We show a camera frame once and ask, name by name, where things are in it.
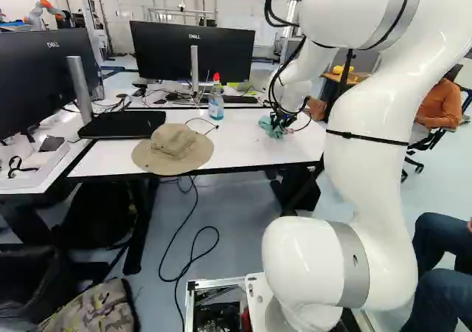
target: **jeans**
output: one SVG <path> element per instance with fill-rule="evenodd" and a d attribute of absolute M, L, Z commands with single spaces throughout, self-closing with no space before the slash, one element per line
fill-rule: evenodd
<path fill-rule="evenodd" d="M 401 332 L 454 332 L 458 318 L 472 327 L 472 233 L 467 222 L 425 212 L 413 237 L 418 286 L 412 314 Z M 444 252 L 456 255 L 454 270 L 434 269 Z"/>

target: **camouflage bag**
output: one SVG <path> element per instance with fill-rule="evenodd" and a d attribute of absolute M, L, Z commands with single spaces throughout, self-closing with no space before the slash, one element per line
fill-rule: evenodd
<path fill-rule="evenodd" d="M 135 320 L 120 279 L 99 284 L 73 299 L 35 332 L 133 332 Z"/>

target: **hat brim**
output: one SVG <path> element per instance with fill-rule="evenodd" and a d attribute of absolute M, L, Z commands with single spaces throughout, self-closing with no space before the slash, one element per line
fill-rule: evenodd
<path fill-rule="evenodd" d="M 202 134 L 196 134 L 192 150 L 183 158 L 176 159 L 167 153 L 151 151 L 151 141 L 142 140 L 131 154 L 133 162 L 141 169 L 156 175 L 174 176 L 196 170 L 212 157 L 213 142 Z"/>

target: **teal cloth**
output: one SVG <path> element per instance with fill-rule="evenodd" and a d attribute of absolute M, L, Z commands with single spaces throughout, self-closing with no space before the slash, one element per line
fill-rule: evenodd
<path fill-rule="evenodd" d="M 271 138 L 281 138 L 285 134 L 280 125 L 278 125 L 275 129 L 272 129 L 271 118 L 269 116 L 262 116 L 259 120 L 259 126 L 262 129 L 265 129 Z"/>

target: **tan bucket hat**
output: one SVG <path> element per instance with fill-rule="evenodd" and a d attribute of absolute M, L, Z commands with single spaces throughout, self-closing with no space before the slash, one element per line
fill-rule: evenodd
<path fill-rule="evenodd" d="M 131 158 L 144 171 L 173 176 L 208 162 L 213 149 L 210 139 L 185 124 L 165 123 L 133 149 Z"/>

